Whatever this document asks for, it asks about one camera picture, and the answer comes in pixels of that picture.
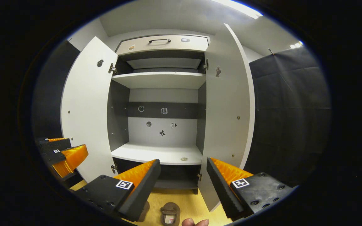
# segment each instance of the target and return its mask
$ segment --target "shelf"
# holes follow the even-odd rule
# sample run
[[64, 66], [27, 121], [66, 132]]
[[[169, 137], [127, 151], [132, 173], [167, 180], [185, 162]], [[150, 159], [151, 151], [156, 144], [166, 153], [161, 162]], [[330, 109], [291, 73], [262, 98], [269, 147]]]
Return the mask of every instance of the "shelf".
[[146, 163], [160, 159], [162, 165], [200, 165], [202, 154], [196, 145], [185, 147], [154, 147], [128, 142], [111, 152], [112, 157]]
[[155, 188], [163, 189], [197, 189], [197, 183], [191, 180], [157, 180]]
[[130, 88], [199, 89], [206, 81], [204, 73], [148, 72], [112, 76], [112, 80]]

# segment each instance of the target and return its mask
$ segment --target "shoe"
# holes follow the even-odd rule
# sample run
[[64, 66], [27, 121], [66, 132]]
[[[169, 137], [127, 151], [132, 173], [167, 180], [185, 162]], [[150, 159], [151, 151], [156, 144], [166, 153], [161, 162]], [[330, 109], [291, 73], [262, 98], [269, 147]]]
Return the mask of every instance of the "shoe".
[[143, 222], [145, 220], [146, 213], [148, 212], [150, 207], [151, 205], [149, 204], [148, 201], [146, 201], [145, 206], [142, 209], [142, 213], [140, 214], [139, 219], [137, 220], [138, 222]]
[[178, 226], [180, 223], [180, 207], [174, 202], [168, 202], [160, 208], [160, 221], [165, 226]]

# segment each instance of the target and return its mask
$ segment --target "open cabinet door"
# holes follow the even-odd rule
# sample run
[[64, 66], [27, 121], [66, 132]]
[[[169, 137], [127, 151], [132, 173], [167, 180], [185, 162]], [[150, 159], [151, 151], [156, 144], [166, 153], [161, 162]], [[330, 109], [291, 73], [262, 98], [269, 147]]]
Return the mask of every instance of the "open cabinet door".
[[205, 52], [206, 129], [198, 187], [209, 211], [220, 204], [206, 170], [207, 157], [244, 168], [255, 119], [253, 80], [237, 36], [224, 24]]
[[94, 37], [76, 58], [62, 93], [61, 129], [72, 146], [86, 144], [89, 155], [77, 167], [86, 182], [104, 174], [114, 176], [107, 133], [107, 100], [114, 53]]

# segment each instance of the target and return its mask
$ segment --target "ceiling light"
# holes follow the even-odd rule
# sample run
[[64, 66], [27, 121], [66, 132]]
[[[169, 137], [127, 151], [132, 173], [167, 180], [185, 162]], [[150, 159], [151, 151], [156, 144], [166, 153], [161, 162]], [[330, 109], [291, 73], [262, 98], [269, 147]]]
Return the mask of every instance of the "ceiling light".
[[299, 41], [298, 43], [296, 43], [296, 44], [294, 44], [294, 45], [290, 45], [290, 48], [294, 49], [294, 48], [301, 47], [301, 46], [303, 46], [303, 45], [304, 45], [304, 44], [303, 44], [301, 41]]
[[231, 1], [231, 0], [211, 0], [211, 1], [231, 7], [235, 10], [238, 10], [238, 11], [244, 13], [245, 15], [247, 15], [249, 17], [254, 18], [254, 19], [257, 19], [257, 18], [263, 16], [258, 11], [251, 9], [250, 7], [248, 7], [246, 5], [243, 5], [243, 4]]

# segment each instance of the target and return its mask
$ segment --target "hand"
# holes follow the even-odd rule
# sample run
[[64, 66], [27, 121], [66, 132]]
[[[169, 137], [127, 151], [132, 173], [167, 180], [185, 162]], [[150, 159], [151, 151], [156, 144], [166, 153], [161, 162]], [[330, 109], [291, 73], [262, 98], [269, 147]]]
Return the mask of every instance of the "hand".
[[197, 224], [195, 224], [194, 220], [192, 218], [188, 218], [182, 221], [181, 226], [208, 226], [209, 225], [209, 219], [201, 220]]

